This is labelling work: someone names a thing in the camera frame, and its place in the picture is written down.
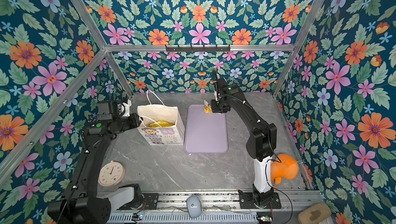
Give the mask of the twisted bread top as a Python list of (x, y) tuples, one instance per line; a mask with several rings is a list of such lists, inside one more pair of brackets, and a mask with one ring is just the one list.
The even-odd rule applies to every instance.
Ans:
[(212, 110), (210, 106), (204, 105), (204, 113), (211, 114)]

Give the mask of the white paper bag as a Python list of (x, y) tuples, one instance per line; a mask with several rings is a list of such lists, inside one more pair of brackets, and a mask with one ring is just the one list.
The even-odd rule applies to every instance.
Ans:
[(146, 92), (149, 104), (137, 107), (141, 122), (138, 131), (152, 146), (183, 145), (185, 126), (178, 107), (167, 106), (163, 101), (160, 101), (160, 104), (152, 104), (150, 94), (156, 96), (151, 90)]

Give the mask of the striped croissant bread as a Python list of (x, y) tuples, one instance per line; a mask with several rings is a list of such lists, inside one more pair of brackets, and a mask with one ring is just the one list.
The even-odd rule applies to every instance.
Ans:
[(173, 123), (169, 123), (164, 120), (155, 121), (155, 122), (149, 124), (150, 128), (167, 128), (167, 127), (172, 127), (172, 126), (174, 126)]

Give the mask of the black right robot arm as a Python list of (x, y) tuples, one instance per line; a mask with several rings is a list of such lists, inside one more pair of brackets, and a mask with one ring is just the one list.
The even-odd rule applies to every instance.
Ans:
[(251, 106), (238, 85), (229, 85), (225, 79), (213, 74), (214, 99), (211, 100), (213, 113), (226, 113), (234, 109), (250, 132), (246, 150), (254, 161), (255, 179), (252, 200), (257, 207), (264, 207), (273, 198), (271, 183), (271, 163), (275, 160), (277, 128), (267, 123)]

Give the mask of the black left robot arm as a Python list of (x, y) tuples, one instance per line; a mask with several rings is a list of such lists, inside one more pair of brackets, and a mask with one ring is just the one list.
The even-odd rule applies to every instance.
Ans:
[(130, 204), (143, 205), (138, 184), (119, 188), (106, 198), (97, 197), (98, 179), (107, 150), (117, 135), (140, 126), (131, 101), (98, 103), (97, 120), (83, 130), (83, 148), (72, 179), (59, 201), (49, 204), (47, 213), (58, 224), (105, 224), (111, 214)]

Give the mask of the purple cutting mat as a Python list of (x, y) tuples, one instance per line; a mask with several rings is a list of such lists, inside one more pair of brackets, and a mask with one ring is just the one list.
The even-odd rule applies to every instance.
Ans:
[(207, 114), (203, 104), (188, 107), (184, 142), (186, 153), (222, 154), (228, 150), (226, 114)]

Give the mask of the round beige clock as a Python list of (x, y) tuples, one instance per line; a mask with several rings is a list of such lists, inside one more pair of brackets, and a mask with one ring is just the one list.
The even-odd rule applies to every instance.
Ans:
[(114, 187), (122, 182), (125, 177), (124, 166), (116, 161), (110, 161), (100, 170), (98, 183), (103, 187)]

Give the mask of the black hook rack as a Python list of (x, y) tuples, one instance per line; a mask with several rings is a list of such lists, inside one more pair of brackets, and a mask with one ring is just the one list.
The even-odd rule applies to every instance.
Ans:
[(195, 52), (207, 52), (207, 53), (216, 53), (216, 52), (230, 52), (230, 45), (166, 45), (166, 52), (186, 52), (186, 53), (195, 53)]

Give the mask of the orange plush toy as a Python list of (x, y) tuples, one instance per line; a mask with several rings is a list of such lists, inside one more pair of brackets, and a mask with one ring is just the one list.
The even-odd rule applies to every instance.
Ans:
[(292, 180), (299, 173), (297, 161), (287, 154), (279, 154), (276, 161), (271, 164), (271, 181), (279, 185), (282, 179)]

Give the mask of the tan sponge block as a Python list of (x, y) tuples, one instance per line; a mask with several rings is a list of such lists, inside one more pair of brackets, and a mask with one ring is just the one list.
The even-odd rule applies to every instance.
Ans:
[(298, 215), (300, 224), (319, 224), (331, 216), (332, 212), (324, 202), (314, 204)]

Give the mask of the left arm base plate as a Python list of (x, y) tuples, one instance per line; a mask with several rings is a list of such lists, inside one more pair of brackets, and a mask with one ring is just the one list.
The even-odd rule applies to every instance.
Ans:
[(143, 193), (144, 197), (144, 210), (156, 210), (159, 194), (158, 193)]

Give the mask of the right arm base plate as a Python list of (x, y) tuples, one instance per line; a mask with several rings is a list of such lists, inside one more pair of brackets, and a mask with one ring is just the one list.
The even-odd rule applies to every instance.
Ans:
[(238, 190), (239, 204), (241, 209), (281, 209), (281, 201), (278, 193), (269, 190), (266, 193), (243, 192)]

